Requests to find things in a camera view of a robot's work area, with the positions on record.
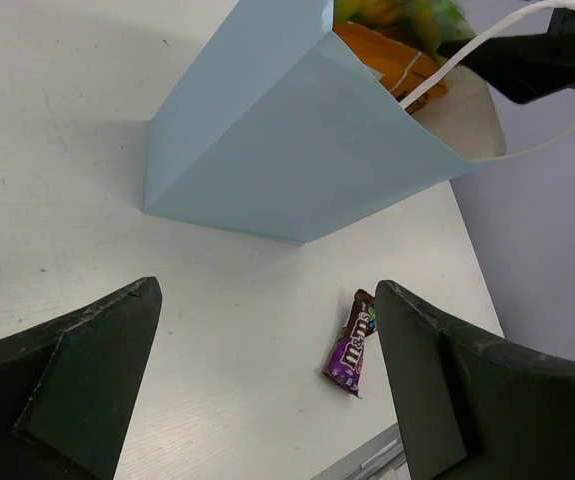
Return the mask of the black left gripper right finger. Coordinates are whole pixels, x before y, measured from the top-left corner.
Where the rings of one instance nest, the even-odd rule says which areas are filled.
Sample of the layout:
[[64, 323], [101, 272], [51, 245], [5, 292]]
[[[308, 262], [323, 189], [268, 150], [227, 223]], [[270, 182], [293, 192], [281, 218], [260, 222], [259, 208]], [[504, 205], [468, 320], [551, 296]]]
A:
[[414, 479], [575, 479], [575, 361], [448, 314], [400, 284], [376, 324]]

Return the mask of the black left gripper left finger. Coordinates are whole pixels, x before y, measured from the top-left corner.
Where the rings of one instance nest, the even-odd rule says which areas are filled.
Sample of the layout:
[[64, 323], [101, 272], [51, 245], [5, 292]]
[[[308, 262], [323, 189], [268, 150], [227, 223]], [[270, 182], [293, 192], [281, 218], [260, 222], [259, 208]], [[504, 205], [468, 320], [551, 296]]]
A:
[[111, 479], [162, 307], [154, 277], [0, 339], [0, 479]]

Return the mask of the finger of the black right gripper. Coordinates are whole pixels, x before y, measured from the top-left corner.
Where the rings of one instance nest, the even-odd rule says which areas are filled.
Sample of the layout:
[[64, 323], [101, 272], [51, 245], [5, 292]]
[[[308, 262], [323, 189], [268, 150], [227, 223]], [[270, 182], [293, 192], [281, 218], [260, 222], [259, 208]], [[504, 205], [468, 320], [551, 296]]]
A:
[[575, 11], [551, 7], [544, 30], [498, 35], [459, 61], [515, 104], [575, 90]]

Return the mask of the purple brown M&M's packet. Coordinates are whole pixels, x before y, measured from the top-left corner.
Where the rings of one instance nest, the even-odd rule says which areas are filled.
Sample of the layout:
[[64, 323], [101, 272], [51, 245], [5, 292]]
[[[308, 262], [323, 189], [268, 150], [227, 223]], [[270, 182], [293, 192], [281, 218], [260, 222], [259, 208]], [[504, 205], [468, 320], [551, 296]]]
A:
[[359, 289], [354, 294], [348, 319], [322, 369], [325, 377], [355, 397], [360, 397], [365, 341], [376, 330], [374, 297]]

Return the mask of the green yellow Fox's candy bag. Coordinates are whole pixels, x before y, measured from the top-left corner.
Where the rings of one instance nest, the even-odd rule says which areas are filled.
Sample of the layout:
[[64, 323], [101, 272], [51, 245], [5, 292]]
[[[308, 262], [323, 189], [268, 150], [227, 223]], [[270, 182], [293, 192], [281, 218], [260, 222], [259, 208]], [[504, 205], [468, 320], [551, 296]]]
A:
[[336, 0], [334, 23], [355, 23], [426, 53], [475, 32], [459, 5], [447, 0]]

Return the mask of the orange Kettle chips bag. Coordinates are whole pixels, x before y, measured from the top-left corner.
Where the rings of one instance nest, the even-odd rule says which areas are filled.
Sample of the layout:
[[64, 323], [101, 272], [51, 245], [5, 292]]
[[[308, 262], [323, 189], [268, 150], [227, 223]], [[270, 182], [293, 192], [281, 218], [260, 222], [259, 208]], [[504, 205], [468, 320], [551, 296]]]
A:
[[422, 51], [362, 25], [336, 24], [333, 31], [398, 102], [438, 71]]

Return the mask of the light blue paper bag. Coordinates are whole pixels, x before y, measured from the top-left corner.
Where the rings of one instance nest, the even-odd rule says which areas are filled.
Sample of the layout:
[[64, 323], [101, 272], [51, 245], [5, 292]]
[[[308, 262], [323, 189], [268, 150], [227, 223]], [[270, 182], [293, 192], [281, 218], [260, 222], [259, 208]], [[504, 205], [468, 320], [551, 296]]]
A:
[[305, 244], [436, 184], [506, 161], [467, 42], [397, 100], [333, 31], [329, 1], [241, 1], [154, 115], [143, 209]]

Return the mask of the aluminium table edge rail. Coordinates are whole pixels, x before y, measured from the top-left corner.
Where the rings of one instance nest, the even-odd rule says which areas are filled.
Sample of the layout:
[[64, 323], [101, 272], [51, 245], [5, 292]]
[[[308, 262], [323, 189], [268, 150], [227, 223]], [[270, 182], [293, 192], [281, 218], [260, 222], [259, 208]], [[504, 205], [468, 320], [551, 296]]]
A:
[[397, 423], [313, 477], [314, 480], [409, 478]]

